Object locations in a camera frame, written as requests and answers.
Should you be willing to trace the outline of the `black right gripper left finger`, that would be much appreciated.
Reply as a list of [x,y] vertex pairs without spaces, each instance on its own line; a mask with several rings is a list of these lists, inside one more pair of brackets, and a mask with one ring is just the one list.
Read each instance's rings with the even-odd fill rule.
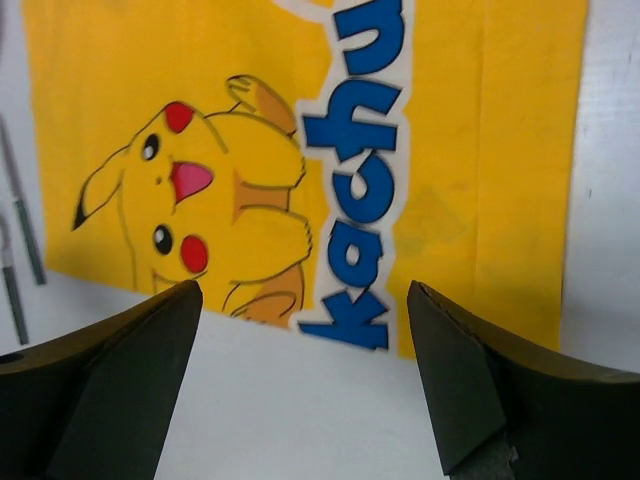
[[155,476],[203,294],[188,280],[1,358],[4,479]]

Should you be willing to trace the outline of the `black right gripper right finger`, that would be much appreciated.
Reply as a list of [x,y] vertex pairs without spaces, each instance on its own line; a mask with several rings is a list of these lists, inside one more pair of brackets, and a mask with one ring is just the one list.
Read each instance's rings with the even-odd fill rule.
[[637,374],[537,345],[421,282],[407,306],[447,477],[638,477]]

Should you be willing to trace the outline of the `yellow Pikachu cloth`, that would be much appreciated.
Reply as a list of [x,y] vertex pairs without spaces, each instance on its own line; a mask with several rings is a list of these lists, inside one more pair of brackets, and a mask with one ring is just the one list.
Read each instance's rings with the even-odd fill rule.
[[26,1],[46,263],[412,357],[559,345],[584,1]]

